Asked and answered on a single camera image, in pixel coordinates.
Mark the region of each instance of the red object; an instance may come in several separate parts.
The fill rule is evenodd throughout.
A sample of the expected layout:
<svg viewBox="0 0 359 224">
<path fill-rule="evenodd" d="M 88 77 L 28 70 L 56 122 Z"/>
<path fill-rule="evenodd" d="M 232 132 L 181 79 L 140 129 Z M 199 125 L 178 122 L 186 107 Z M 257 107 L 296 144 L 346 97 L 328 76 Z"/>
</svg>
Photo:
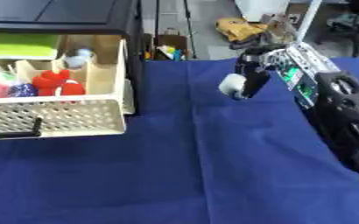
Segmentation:
<svg viewBox="0 0 359 224">
<path fill-rule="evenodd" d="M 40 76 L 32 79 L 32 85 L 38 89 L 39 96 L 86 94 L 82 84 L 69 78 L 69 70 L 62 70 L 60 73 L 44 71 Z"/>
</svg>

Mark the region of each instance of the blue object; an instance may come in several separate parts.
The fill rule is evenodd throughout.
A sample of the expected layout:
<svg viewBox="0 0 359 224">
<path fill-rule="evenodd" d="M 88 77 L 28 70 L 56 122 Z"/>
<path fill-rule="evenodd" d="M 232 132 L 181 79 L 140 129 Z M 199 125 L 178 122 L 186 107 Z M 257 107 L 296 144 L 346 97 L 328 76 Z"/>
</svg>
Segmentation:
<svg viewBox="0 0 359 224">
<path fill-rule="evenodd" d="M 0 224 L 359 224 L 359 177 L 277 76 L 249 101 L 218 91 L 234 64 L 145 63 L 122 136 L 0 141 Z"/>
<path fill-rule="evenodd" d="M 10 88 L 9 97 L 38 96 L 38 90 L 32 84 L 20 84 Z"/>
<path fill-rule="evenodd" d="M 175 61 L 181 60 L 181 50 L 176 50 L 176 51 L 174 52 L 174 60 L 175 60 Z"/>
</svg>

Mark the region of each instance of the white cylinder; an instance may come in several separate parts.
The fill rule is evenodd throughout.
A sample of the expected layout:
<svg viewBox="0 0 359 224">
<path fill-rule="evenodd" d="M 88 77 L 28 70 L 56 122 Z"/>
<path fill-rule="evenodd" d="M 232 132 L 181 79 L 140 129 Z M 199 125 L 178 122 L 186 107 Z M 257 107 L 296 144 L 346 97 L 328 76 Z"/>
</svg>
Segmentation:
<svg viewBox="0 0 359 224">
<path fill-rule="evenodd" d="M 310 25 L 312 24 L 317 11 L 320 8 L 320 5 L 322 3 L 322 0 L 313 0 L 310 3 L 309 10 L 307 10 L 307 13 L 305 15 L 304 21 L 302 22 L 302 25 L 299 28 L 298 35 L 297 35 L 297 41 L 302 42 L 307 34 L 307 31 L 310 28 Z"/>
</svg>

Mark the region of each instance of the green object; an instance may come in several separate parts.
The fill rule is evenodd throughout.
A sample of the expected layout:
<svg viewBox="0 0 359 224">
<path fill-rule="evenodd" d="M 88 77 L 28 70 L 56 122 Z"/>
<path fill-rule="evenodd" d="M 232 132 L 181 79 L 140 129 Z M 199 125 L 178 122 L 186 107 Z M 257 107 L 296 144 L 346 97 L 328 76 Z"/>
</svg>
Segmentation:
<svg viewBox="0 0 359 224">
<path fill-rule="evenodd" d="M 298 71 L 298 68 L 297 68 L 297 67 L 291 68 L 291 69 L 287 72 L 287 75 L 286 75 L 286 77 L 283 78 L 283 80 L 284 80 L 285 82 L 290 81 L 290 80 L 292 79 L 292 77 L 297 73 L 297 71 Z"/>
<path fill-rule="evenodd" d="M 305 84 L 301 84 L 298 86 L 298 90 L 302 93 L 305 97 L 310 97 L 313 93 L 313 90 L 309 87 L 307 87 Z"/>
<path fill-rule="evenodd" d="M 59 36 L 0 33 L 0 60 L 55 60 Z"/>
</svg>

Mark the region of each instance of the black cabinet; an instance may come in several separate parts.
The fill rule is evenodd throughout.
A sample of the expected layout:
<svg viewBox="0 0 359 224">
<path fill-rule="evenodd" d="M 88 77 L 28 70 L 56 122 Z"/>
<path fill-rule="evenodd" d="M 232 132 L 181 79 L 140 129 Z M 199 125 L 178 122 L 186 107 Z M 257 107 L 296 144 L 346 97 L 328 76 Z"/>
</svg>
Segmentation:
<svg viewBox="0 0 359 224">
<path fill-rule="evenodd" d="M 0 32 L 121 35 L 128 46 L 128 78 L 135 92 L 140 87 L 141 0 L 0 0 Z"/>
</svg>

